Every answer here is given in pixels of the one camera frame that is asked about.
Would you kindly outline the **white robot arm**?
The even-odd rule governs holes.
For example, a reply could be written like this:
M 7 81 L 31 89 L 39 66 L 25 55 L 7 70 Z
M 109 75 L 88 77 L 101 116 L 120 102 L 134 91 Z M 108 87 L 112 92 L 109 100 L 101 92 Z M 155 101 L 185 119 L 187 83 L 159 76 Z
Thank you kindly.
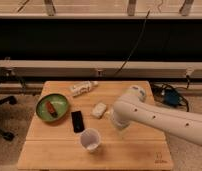
M 201 114 L 157 107 L 145 99 L 142 87 L 130 86 L 112 106 L 112 123 L 122 130 L 131 121 L 139 122 L 202 146 Z

